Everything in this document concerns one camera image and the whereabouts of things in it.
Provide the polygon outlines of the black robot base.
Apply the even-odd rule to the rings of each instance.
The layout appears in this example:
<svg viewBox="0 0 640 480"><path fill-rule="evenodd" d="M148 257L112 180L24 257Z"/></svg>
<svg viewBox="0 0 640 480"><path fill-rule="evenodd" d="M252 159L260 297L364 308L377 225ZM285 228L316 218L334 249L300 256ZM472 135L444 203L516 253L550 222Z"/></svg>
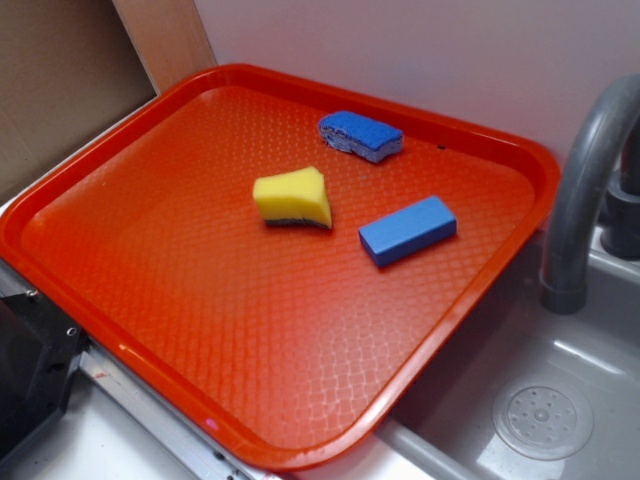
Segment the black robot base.
<svg viewBox="0 0 640 480"><path fill-rule="evenodd" d="M40 294L1 299L1 466L66 413L84 330Z"/></svg>

